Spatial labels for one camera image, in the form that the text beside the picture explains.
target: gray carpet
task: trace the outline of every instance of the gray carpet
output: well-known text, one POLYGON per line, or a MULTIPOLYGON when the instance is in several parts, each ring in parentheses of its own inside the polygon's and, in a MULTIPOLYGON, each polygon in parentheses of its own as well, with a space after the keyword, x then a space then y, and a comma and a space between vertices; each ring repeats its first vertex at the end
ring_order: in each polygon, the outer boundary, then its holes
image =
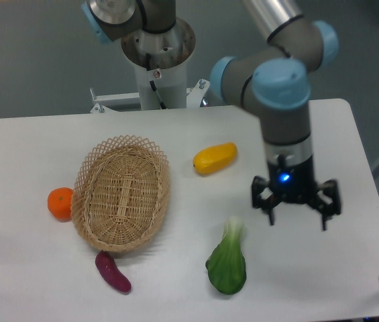
MULTIPOLYGON (((313 99, 351 104, 373 162, 379 155, 379 0, 298 3, 309 19, 332 24, 340 39, 333 65, 310 76, 313 99)), ((240 1, 178 0, 178 14, 197 35, 188 85, 208 78, 223 56, 266 47, 240 1)), ((79 1, 0 3, 0 118, 88 113, 89 87, 98 95, 136 91, 120 45, 97 43, 79 1)), ((376 184, 379 192, 379 179, 376 184)))

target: white bracket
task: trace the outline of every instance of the white bracket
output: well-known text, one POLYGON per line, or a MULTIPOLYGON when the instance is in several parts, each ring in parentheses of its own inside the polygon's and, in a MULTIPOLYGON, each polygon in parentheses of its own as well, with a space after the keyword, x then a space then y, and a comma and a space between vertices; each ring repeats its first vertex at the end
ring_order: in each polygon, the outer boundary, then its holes
MULTIPOLYGON (((207 106, 204 96, 209 88, 210 82, 205 79, 200 79, 193 88, 186 89, 186 108, 194 109, 207 106)), ((90 91, 94 104, 90 113, 115 112, 119 111, 120 107, 123 109, 128 105, 140 104, 140 96, 138 93, 96 96, 94 89, 91 88, 90 91), (106 107, 106 105, 114 106, 117 110, 110 109, 106 107)))

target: yellow mango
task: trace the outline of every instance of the yellow mango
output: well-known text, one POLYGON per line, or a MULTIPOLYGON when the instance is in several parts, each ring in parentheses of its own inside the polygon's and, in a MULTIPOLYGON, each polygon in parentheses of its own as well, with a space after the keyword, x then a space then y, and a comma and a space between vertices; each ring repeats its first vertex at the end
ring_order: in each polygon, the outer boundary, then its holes
POLYGON ((201 150, 195 155, 193 164, 198 173, 210 174, 229 166, 236 156, 237 146, 228 142, 201 150))

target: cable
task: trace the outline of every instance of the cable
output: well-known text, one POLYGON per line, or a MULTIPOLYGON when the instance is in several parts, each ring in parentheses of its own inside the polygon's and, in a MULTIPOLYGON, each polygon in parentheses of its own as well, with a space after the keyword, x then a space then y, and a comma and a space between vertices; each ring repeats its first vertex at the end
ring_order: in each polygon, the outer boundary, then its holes
MULTIPOLYGON (((146 54, 146 70, 148 72, 151 70, 151 68, 150 68, 150 57, 151 57, 150 54, 146 54)), ((160 93, 158 92, 158 89, 156 88, 155 82, 153 80, 151 80, 149 82, 149 84, 150 84, 150 88, 153 90, 153 92, 156 95, 156 98, 158 99, 158 103, 160 104, 161 109, 167 109, 167 106, 165 105, 164 101, 162 100, 160 93)))

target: woven basket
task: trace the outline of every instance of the woven basket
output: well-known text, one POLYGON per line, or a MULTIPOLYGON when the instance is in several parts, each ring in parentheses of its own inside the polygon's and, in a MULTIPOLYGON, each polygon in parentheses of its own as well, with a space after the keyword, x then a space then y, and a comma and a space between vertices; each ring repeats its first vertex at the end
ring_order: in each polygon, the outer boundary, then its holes
POLYGON ((170 196, 166 156, 148 139, 119 136, 85 158, 72 198, 72 222, 91 246, 128 252, 158 231, 170 196))

